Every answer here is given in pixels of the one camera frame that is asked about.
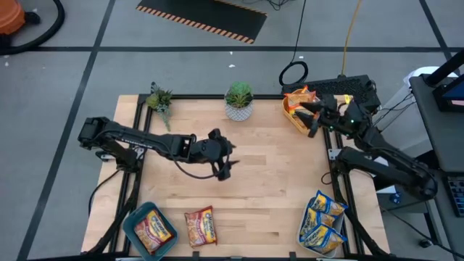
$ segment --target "gray floor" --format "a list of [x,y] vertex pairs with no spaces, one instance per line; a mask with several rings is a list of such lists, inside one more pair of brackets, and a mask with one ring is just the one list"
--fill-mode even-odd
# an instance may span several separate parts
[[[57,14],[49,0],[22,2],[27,10],[36,9],[43,24],[22,30],[15,44],[43,33]],[[3,122],[0,135],[4,137],[4,153],[0,157],[0,165],[4,166],[0,173],[0,208],[4,210],[0,212],[0,260],[17,259],[55,156],[61,162],[28,258],[79,253],[86,229],[88,196],[96,185],[101,166],[76,141],[86,117],[112,117],[119,95],[146,93],[153,80],[175,94],[223,94],[235,80],[250,82],[256,94],[276,94],[280,92],[278,74],[292,56],[290,51],[234,51],[231,54],[229,51],[234,48],[248,45],[138,12],[139,0],[62,2],[67,19],[60,32],[44,44],[48,49],[0,57],[0,120]],[[427,0],[426,3],[450,50],[463,48],[464,2]],[[181,52],[101,51],[94,52],[96,59],[89,63],[91,52],[96,51],[92,46],[108,4],[112,7],[111,16],[101,32],[101,46],[230,48]],[[264,1],[250,4],[268,13],[254,46],[293,46],[302,5],[303,0],[296,0],[277,12]],[[355,0],[308,0],[299,45],[343,46],[355,5]],[[88,48],[55,48],[68,46]],[[349,52],[346,71],[347,75],[367,74],[374,79],[382,102],[396,92],[411,70],[440,65],[446,60],[442,52],[446,49],[441,49],[419,0],[364,1],[350,46],[385,47]],[[412,48],[406,52],[402,47],[428,49]],[[309,66],[308,80],[335,78],[341,69],[342,53],[317,50],[297,53],[297,59],[303,57]],[[86,66],[91,71],[84,72]],[[300,73],[298,69],[291,70],[284,80],[295,79]],[[73,123],[69,139],[62,141],[65,146],[60,147],[64,149],[61,158],[60,153],[55,153],[76,94],[81,94],[78,90],[84,93],[75,121],[69,122]],[[406,218],[426,231],[420,215]],[[384,216],[384,222],[391,250],[400,257],[450,259],[440,249],[418,248],[419,237],[395,219]]]

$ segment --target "wooden tabletop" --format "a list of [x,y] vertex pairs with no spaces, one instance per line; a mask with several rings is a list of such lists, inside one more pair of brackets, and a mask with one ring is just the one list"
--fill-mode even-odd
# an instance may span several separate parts
[[[131,127],[137,98],[120,96],[114,121]],[[138,204],[154,202],[178,230],[178,243],[167,255],[189,257],[192,251],[200,251],[202,257],[288,257],[289,252],[296,252],[298,257],[316,257],[297,244],[297,229],[305,205],[317,190],[334,196],[331,186],[320,182],[322,174],[328,172],[323,132],[314,138],[299,133],[284,117],[279,100],[254,100],[252,116],[244,122],[225,116],[222,99],[173,100],[170,108],[171,133],[195,133],[200,140],[219,128],[237,146],[231,160],[241,161],[233,166],[226,181],[199,181],[184,175],[156,152],[146,153]],[[167,133],[155,114],[150,132]],[[197,175],[209,175],[211,171],[209,165],[183,167]],[[114,161],[103,163],[99,183],[114,170]],[[117,175],[97,191],[83,251],[94,246],[114,220],[122,176]],[[372,179],[356,171],[352,171],[351,179],[360,222],[388,252]],[[183,214],[209,205],[213,206],[218,244],[192,249]],[[122,249],[123,237],[121,231],[117,250]],[[131,248],[130,254],[138,252]],[[339,248],[337,256],[342,255]]]

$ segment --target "caution stripe mat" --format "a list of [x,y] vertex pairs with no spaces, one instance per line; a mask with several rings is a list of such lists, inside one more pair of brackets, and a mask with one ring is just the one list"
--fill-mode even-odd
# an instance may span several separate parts
[[142,0],[137,10],[253,44],[268,17],[222,0]]

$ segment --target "black keyboard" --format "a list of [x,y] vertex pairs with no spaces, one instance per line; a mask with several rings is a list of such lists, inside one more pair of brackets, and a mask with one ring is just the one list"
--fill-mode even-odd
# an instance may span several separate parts
[[447,177],[444,186],[456,216],[464,218],[464,177]]

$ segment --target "potted plant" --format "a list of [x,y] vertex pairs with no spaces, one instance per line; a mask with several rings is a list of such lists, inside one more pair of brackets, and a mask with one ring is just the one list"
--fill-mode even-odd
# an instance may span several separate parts
[[252,87],[245,82],[234,82],[225,93],[225,114],[232,120],[248,119],[253,111]]
[[152,82],[151,93],[152,95],[145,100],[146,105],[158,113],[158,115],[162,118],[162,121],[165,123],[167,131],[171,131],[171,127],[169,125],[169,118],[171,117],[169,105],[171,104],[171,97],[173,96],[171,94],[172,91],[165,91],[155,82]]

